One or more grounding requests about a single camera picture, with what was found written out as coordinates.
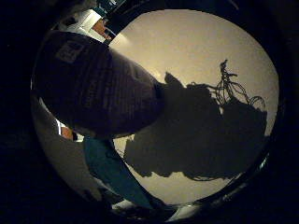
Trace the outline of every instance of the dark background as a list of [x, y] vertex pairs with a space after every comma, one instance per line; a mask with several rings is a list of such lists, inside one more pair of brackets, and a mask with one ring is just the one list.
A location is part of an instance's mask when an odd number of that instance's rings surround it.
[[[71, 1], [0, 3], [0, 223], [132, 223], [86, 203], [49, 166], [30, 115], [30, 76], [43, 34]], [[263, 0], [283, 35], [292, 71], [285, 119], [269, 163], [241, 194], [185, 223], [296, 223], [298, 190], [299, 2]]]

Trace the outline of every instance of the teal fabric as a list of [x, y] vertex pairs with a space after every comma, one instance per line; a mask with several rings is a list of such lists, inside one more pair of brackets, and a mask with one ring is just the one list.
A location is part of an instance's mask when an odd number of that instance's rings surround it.
[[136, 205], [152, 209], [145, 190], [128, 170], [119, 154], [107, 142], [84, 137], [85, 161], [91, 175]]

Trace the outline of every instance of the blue cloth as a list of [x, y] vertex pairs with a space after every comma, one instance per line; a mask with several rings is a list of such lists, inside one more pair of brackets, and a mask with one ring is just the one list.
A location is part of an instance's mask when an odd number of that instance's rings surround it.
[[126, 200], [152, 209], [147, 193], [108, 141], [84, 137], [83, 146], [91, 175], [101, 179]]

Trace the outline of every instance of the fisheye lens view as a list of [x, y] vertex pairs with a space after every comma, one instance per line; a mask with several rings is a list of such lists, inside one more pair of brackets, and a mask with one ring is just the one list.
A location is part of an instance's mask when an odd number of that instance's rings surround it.
[[39, 45], [30, 101], [67, 186], [160, 222], [233, 199], [265, 166], [284, 100], [278, 35], [254, 4], [66, 5]]

